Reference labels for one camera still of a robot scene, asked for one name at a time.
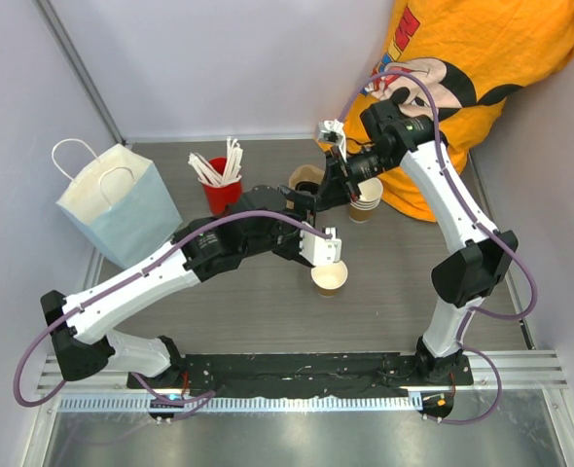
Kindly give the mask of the brown paper cup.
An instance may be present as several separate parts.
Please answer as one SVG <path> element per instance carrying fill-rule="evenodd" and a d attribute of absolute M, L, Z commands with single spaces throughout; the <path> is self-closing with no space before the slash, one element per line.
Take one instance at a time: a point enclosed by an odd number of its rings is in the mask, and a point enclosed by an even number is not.
<path fill-rule="evenodd" d="M 348 268 L 344 261 L 338 261 L 327 266 L 312 268 L 310 276 L 320 296 L 333 297 L 346 283 Z"/>

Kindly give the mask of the light blue paper bag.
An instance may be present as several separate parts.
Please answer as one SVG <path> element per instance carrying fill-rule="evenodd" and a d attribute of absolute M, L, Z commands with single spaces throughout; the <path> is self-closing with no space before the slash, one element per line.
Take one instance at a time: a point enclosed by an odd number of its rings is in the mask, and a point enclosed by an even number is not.
<path fill-rule="evenodd" d="M 75 176 L 56 160 L 64 144 L 79 143 L 92 160 Z M 116 144 L 97 154 L 85 141 L 62 139 L 51 151 L 69 185 L 56 204 L 107 260 L 129 269 L 169 240 L 182 217 L 153 161 Z"/>

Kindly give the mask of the black coffee cup lid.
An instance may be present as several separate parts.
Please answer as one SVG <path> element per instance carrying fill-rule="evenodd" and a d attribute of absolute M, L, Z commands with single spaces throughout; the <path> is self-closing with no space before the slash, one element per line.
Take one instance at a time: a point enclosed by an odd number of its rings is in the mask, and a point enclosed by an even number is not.
<path fill-rule="evenodd" d="M 299 192 L 316 195 L 319 189 L 319 185 L 311 181 L 301 181 L 296 185 L 295 189 Z"/>

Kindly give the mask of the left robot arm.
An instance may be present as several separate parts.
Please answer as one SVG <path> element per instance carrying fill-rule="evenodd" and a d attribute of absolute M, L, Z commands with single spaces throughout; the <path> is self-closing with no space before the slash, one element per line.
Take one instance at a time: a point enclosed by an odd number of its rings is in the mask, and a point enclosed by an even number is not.
<path fill-rule="evenodd" d="M 249 258 L 272 253 L 313 265 L 303 242 L 314 239 L 316 211 L 304 198 L 257 186 L 220 215 L 195 219 L 159 249 L 84 292 L 52 290 L 41 298 L 56 362 L 64 382 L 122 371 L 131 386 L 170 388 L 182 378 L 183 357 L 166 336 L 139 338 L 118 331 L 129 317 L 159 300 L 236 270 Z"/>

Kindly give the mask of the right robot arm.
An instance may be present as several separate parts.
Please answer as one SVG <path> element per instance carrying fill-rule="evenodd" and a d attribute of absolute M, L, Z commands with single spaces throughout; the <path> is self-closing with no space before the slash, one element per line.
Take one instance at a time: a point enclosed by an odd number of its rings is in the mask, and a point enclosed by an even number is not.
<path fill-rule="evenodd" d="M 392 168 L 402 168 L 416 184 L 448 248 L 448 257 L 431 272 L 438 300 L 415 350 L 416 375 L 435 384 L 459 366 L 460 341 L 471 314 L 504 278 L 518 239 L 482 213 L 453 169 L 430 117 L 406 117 L 396 105 L 378 102 L 362 113 L 361 121 L 369 143 L 354 155 L 346 152 L 341 122 L 319 123 L 315 138 L 330 148 L 314 206 L 324 211 L 359 200 L 361 183 Z"/>

